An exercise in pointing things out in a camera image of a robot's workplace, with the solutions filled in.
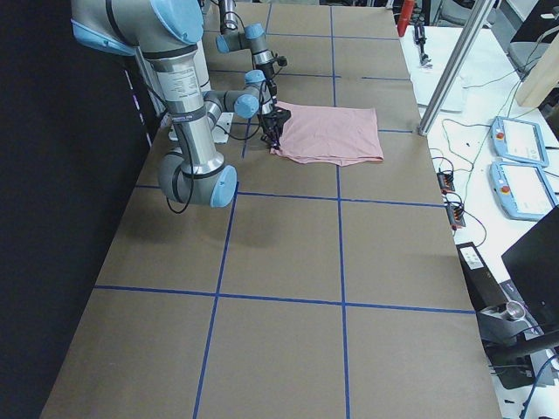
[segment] pink cloth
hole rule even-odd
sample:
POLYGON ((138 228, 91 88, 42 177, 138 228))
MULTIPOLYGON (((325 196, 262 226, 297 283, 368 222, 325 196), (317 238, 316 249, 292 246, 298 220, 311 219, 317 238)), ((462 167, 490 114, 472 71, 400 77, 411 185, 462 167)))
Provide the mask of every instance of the pink cloth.
POLYGON ((279 150, 272 149, 272 154, 338 166, 383 160, 375 109, 278 105, 291 111, 291 119, 283 128, 279 150))

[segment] tiled surface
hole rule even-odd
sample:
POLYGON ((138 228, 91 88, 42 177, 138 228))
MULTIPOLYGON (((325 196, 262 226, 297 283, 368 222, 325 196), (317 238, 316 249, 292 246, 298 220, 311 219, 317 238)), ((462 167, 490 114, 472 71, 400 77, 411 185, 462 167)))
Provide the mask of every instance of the tiled surface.
POLYGON ((343 203, 342 221, 349 301, 471 310, 444 209, 343 203))
POLYGON ((352 418, 501 418, 473 316, 348 308, 352 418))
MULTIPOLYGON (((237 11, 287 56, 279 99, 375 107, 385 161, 300 165, 259 134, 230 140, 233 203, 176 216, 157 139, 44 417, 500 417, 391 14, 237 11)), ((212 87, 242 88, 248 54, 204 42, 212 87)))
POLYGON ((212 301, 93 290, 41 417, 185 417, 196 400, 212 301))
POLYGON ((336 306, 220 299, 198 417, 344 417, 340 317, 336 306))

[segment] white label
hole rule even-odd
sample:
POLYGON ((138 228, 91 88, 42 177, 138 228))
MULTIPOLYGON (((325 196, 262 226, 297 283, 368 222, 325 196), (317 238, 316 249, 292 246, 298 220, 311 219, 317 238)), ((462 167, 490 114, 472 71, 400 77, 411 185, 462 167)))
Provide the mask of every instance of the white label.
POLYGON ((483 263, 473 247, 463 247, 460 252, 471 270, 483 268, 483 263))
POLYGON ((534 126, 514 120, 504 120, 503 126, 505 128, 507 151, 510 155, 537 161, 542 160, 534 126))
POLYGON ((197 94, 198 79, 194 67, 189 67, 180 72, 157 73, 159 83, 166 100, 180 102, 193 94, 197 94))
POLYGON ((503 171, 518 212, 545 215, 553 209, 535 168, 505 165, 503 171))

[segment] folded fabric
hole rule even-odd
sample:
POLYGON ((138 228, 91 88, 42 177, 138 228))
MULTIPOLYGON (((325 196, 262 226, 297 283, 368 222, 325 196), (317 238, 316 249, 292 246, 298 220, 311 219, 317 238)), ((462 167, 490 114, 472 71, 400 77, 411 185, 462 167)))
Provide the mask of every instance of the folded fabric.
POLYGON ((299 163, 327 162, 348 166, 382 161, 375 109, 278 105, 291 111, 279 150, 271 153, 299 163))

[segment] red cylinder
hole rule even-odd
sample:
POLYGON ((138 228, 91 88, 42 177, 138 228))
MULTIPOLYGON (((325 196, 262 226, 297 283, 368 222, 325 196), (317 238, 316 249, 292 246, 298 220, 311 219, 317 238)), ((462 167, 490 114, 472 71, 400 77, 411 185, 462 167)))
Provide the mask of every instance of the red cylinder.
POLYGON ((398 36, 401 38, 405 34, 405 29, 410 23, 411 13, 415 7, 415 0, 404 0, 404 5, 402 6, 402 12, 400 13, 400 18, 398 19, 398 36))

